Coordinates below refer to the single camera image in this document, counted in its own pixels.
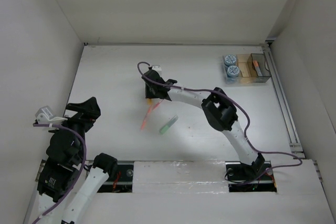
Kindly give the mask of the green highlighter marker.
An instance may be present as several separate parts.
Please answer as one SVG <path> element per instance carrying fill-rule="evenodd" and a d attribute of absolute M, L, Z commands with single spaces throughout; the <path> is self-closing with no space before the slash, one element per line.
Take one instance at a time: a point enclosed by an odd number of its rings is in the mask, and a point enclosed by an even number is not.
<path fill-rule="evenodd" d="M 161 135 L 165 134 L 167 130 L 179 119 L 178 115 L 173 116 L 167 123 L 165 123 L 159 130 Z"/>

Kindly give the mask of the grey marker orange cap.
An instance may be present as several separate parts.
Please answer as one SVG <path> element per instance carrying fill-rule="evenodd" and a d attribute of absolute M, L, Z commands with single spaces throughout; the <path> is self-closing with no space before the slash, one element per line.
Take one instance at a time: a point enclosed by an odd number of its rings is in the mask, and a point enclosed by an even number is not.
<path fill-rule="evenodd" d="M 262 72 L 261 72 L 261 69 L 260 69 L 260 67 L 259 67 L 259 63 L 258 63 L 257 60 L 253 60 L 253 66 L 254 66 L 254 69 L 255 69 L 255 71 L 256 71 L 256 73 L 257 73 L 257 76 L 262 77 L 263 74 L 262 74 Z"/>

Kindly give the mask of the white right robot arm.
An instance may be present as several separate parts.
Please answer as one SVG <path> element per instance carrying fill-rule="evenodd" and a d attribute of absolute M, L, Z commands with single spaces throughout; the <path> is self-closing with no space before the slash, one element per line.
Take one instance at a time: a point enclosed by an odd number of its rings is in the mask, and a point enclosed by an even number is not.
<path fill-rule="evenodd" d="M 229 140 L 238 155 L 244 175 L 254 179 L 261 174 L 265 159 L 249 143 L 239 123 L 234 102 L 221 88 L 206 90 L 180 87 L 176 85 L 176 80 L 164 81 L 153 67 L 142 74 L 142 79 L 155 97 L 201 109 L 208 124 Z"/>

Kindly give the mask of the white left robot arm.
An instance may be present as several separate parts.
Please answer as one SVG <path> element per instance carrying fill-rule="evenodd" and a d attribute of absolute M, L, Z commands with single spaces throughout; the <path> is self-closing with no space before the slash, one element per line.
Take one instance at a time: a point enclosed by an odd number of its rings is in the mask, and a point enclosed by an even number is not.
<path fill-rule="evenodd" d="M 34 127 L 52 133 L 48 156 L 38 176 L 39 213 L 34 223 L 80 223 L 100 187 L 117 175 L 118 160 L 100 153 L 86 165 L 85 134 L 101 115 L 97 99 L 68 103 L 75 114 L 55 116 L 49 106 L 35 114 Z"/>

